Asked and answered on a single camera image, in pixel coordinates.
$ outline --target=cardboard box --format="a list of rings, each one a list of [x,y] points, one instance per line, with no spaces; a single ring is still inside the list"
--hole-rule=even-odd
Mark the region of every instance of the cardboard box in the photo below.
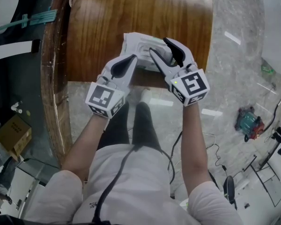
[[[0,128],[0,143],[15,160],[31,139],[31,127],[18,115]]]

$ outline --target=white shirt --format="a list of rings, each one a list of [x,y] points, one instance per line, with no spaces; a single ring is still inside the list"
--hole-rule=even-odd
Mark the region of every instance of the white shirt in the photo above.
[[[24,219],[58,224],[91,222],[96,203],[131,148],[129,144],[118,144],[97,151],[84,188],[72,172],[56,173]],[[243,224],[234,207],[210,181],[191,192],[188,211],[180,207],[170,198],[166,160],[148,147],[130,154],[122,175],[102,205],[100,219],[121,225]]]

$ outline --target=black pants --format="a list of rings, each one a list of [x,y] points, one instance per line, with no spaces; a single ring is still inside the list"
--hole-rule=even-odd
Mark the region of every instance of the black pants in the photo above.
[[[106,130],[103,132],[98,149],[115,144],[129,144],[127,131],[129,104],[126,103],[109,121]],[[147,146],[160,149],[160,144],[153,127],[151,111],[149,106],[140,102],[136,106],[132,144],[136,146]]]

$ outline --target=marble floor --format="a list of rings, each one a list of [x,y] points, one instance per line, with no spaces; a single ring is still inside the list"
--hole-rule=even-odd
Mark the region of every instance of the marble floor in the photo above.
[[[231,40],[225,34],[236,39]],[[228,175],[235,175],[257,156],[256,166],[262,161],[276,142],[267,139],[272,133],[268,129],[259,139],[244,142],[244,135],[236,132],[234,124],[240,107],[254,106],[255,114],[267,125],[281,98],[281,75],[261,71],[262,44],[264,36],[263,0],[214,0],[213,34],[206,76],[211,87],[209,95],[201,102],[200,111],[209,109],[221,115],[201,114],[206,147],[219,145],[218,164],[227,167]],[[69,82],[70,119],[73,141],[76,140],[89,118],[91,111],[84,103],[89,83]],[[166,105],[149,103],[153,124],[160,144],[167,152],[182,130],[182,105],[166,89],[151,88],[152,98],[161,99]],[[128,128],[132,128],[135,112],[135,96],[140,88],[134,88],[130,101]],[[281,105],[272,128],[281,126]],[[181,176],[180,142],[175,148],[173,163],[176,179],[175,190],[183,181]],[[216,180],[223,184],[226,174],[221,166],[215,166],[217,147],[207,150],[208,166]]]

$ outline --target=sleeve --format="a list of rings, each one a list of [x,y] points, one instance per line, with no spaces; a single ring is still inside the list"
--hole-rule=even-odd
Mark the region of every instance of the sleeve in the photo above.
[[[65,224],[82,204],[82,182],[70,171],[52,176],[40,199],[34,202],[24,220],[39,223]]]
[[[202,225],[243,224],[234,206],[211,181],[198,185],[191,192],[187,211]]]

